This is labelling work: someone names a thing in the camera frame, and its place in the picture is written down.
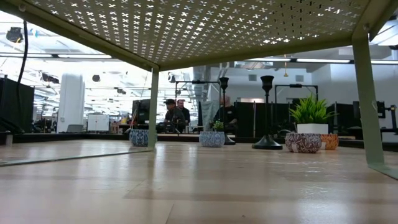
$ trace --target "plant pot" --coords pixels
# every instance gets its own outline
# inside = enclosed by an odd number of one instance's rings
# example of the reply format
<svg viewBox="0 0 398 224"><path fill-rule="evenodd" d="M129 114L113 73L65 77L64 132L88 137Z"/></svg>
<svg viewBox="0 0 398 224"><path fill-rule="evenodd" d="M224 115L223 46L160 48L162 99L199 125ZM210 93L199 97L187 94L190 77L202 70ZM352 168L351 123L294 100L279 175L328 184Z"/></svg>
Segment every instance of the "plant pot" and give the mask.
<svg viewBox="0 0 398 224"><path fill-rule="evenodd" d="M199 134L199 142L203 147L222 147L225 135L223 131L202 131Z"/></svg>
<svg viewBox="0 0 398 224"><path fill-rule="evenodd" d="M335 150L338 147L337 134L321 134L322 147L325 150Z"/></svg>
<svg viewBox="0 0 398 224"><path fill-rule="evenodd" d="M132 129L130 130L130 141L133 146L147 147L148 135L149 130Z"/></svg>
<svg viewBox="0 0 398 224"><path fill-rule="evenodd" d="M328 124L298 124L298 133L329 134Z"/></svg>
<svg viewBox="0 0 398 224"><path fill-rule="evenodd" d="M290 152L317 153L322 146L322 140L320 134L289 133L285 144Z"/></svg>

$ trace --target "red patterned pot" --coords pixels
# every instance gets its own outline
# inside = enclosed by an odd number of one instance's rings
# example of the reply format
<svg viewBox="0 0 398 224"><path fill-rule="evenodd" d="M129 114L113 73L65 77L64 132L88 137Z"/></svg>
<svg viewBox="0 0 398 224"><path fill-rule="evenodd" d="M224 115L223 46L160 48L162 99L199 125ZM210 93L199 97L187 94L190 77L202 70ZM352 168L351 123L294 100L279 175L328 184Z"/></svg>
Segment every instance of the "red patterned pot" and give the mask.
<svg viewBox="0 0 398 224"><path fill-rule="evenodd" d="M322 141L320 134L289 133L286 135L285 144L290 152L317 153Z"/></svg>
<svg viewBox="0 0 398 224"><path fill-rule="evenodd" d="M321 134L322 147L321 149L335 150L338 146L337 134Z"/></svg>

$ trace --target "person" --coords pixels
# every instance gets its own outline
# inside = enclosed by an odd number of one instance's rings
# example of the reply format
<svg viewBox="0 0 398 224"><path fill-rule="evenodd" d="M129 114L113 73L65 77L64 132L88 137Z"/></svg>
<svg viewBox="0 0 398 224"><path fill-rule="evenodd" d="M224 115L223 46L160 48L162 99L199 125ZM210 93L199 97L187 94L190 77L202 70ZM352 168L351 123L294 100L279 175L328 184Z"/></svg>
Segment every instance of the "person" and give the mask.
<svg viewBox="0 0 398 224"><path fill-rule="evenodd" d="M175 106L175 100L168 99L165 101L167 106L167 113L164 119L165 123L172 123L175 129L180 133L185 129L185 117L180 109Z"/></svg>
<svg viewBox="0 0 398 224"><path fill-rule="evenodd" d="M225 132L234 133L237 124L238 124L238 116L236 114L236 108L231 105L231 98L229 96L225 96L225 108L223 98L220 99L221 108L217 111L216 116L213 119L213 122L220 120L224 122L224 109L225 109Z"/></svg>
<svg viewBox="0 0 398 224"><path fill-rule="evenodd" d="M184 107L184 101L185 100L177 100L177 107L182 111L182 114L184 114L185 124L188 125L191 123L191 118L189 110Z"/></svg>

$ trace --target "white pot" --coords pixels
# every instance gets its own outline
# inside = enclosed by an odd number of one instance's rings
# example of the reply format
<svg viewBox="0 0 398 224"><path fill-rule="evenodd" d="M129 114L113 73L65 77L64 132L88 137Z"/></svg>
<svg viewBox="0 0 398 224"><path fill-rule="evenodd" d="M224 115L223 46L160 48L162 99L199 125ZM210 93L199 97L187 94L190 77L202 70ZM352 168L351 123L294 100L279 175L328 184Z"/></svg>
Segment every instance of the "white pot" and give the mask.
<svg viewBox="0 0 398 224"><path fill-rule="evenodd" d="M298 133L329 134L328 124L298 124Z"/></svg>

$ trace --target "black candle holder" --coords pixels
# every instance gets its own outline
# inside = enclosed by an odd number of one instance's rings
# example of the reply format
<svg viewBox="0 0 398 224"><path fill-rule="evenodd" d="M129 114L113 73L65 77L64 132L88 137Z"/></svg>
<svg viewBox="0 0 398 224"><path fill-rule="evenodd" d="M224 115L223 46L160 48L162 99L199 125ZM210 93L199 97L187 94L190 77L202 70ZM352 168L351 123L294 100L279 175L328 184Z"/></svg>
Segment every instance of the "black candle holder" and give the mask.
<svg viewBox="0 0 398 224"><path fill-rule="evenodd" d="M223 89L223 128L224 128L224 135L225 135L225 143L224 145L235 145L235 142L228 137L225 132L225 89L228 87L228 80L229 78L221 77L220 78L220 87Z"/></svg>
<svg viewBox="0 0 398 224"><path fill-rule="evenodd" d="M269 106L269 102L268 102L268 97L269 97L269 91L272 89L272 81L273 81L274 77L271 75L265 75L263 77L261 77L261 81L262 81L262 89L266 92L266 132L264 137L262 137L262 139L253 144L251 147L253 149L269 149L269 150L281 150L282 146L278 143L276 143L269 131L269 113L268 113L268 106Z"/></svg>

